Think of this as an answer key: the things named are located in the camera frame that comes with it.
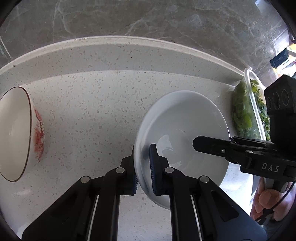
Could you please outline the person's right hand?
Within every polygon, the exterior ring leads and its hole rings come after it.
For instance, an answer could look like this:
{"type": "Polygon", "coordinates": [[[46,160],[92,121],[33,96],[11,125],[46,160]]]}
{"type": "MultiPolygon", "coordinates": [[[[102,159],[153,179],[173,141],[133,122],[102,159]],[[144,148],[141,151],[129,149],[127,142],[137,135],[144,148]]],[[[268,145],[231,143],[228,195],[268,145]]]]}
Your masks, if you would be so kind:
{"type": "MultiPolygon", "coordinates": [[[[287,189],[284,193],[278,192],[273,189],[265,189],[264,178],[261,177],[258,183],[257,190],[253,199],[252,209],[250,216],[255,220],[263,214],[264,209],[271,209],[277,202],[284,197],[289,188],[292,186],[292,182],[288,183],[287,189]]],[[[295,201],[295,186],[290,190],[285,199],[275,207],[273,213],[273,219],[281,221],[284,219],[292,208],[295,201]]]]}

